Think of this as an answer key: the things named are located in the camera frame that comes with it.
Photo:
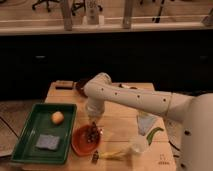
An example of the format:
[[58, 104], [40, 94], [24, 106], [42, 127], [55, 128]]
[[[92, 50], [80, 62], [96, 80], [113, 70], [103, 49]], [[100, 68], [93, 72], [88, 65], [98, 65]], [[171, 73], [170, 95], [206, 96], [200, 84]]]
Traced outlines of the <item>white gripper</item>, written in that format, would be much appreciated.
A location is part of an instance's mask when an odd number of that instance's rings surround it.
[[105, 102], [89, 98], [86, 103], [86, 111], [89, 116], [100, 117], [105, 111]]

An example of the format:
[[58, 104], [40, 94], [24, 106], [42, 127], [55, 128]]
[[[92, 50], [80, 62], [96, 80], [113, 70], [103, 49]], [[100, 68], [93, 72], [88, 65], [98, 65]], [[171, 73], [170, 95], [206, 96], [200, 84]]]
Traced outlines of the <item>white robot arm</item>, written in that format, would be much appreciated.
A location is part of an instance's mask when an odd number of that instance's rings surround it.
[[198, 96], [146, 89], [120, 88], [104, 72], [84, 86], [86, 110], [101, 116], [105, 102], [139, 109], [182, 124], [177, 171], [213, 171], [213, 93]]

